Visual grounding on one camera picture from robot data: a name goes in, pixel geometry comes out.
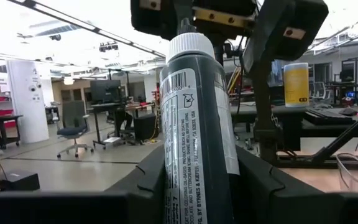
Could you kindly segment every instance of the barcode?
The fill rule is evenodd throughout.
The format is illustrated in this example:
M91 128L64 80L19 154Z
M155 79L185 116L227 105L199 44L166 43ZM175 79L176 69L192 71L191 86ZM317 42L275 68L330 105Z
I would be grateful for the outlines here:
M162 84L160 90L161 98L164 99L164 97L170 94L171 92L181 90L186 86L187 86L186 72L180 72L178 74L174 74Z

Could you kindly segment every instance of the computer monitor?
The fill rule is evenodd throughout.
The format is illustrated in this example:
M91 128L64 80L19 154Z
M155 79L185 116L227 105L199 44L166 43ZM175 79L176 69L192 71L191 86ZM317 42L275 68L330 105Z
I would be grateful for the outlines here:
M346 92L346 97L354 99L356 97L356 93L354 91Z
M343 70L340 72L339 74L339 78L341 78L341 81L342 82L350 82L350 81L353 81L353 76L354 76L354 73L353 73L353 70L351 69L348 69L348 70Z
M91 80L91 95L93 102L118 103L125 97L125 90L120 80Z

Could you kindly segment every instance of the black box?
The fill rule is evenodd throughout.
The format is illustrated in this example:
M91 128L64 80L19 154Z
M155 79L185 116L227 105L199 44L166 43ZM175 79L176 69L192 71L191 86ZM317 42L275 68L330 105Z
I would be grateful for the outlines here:
M135 138L147 140L158 137L159 130L155 123L155 114L147 114L134 119Z
M24 170L10 170L0 175L0 190L38 190L38 174Z

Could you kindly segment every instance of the bottle label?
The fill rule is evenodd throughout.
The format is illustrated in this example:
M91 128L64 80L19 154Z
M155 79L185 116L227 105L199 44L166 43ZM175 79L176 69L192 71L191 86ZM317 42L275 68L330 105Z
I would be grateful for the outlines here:
M165 223L207 223L196 73L161 82L165 148Z
M215 85L216 104L218 106L219 122L221 125L224 160L228 174L240 175L239 161L236 152L231 112L229 111L229 98L227 93Z

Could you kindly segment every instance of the screw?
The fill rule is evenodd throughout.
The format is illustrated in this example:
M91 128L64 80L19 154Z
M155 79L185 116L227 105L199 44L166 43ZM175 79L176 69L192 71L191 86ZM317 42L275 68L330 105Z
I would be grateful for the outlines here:
M287 30L285 34L286 34L286 35L292 35L292 33L293 33L292 30Z

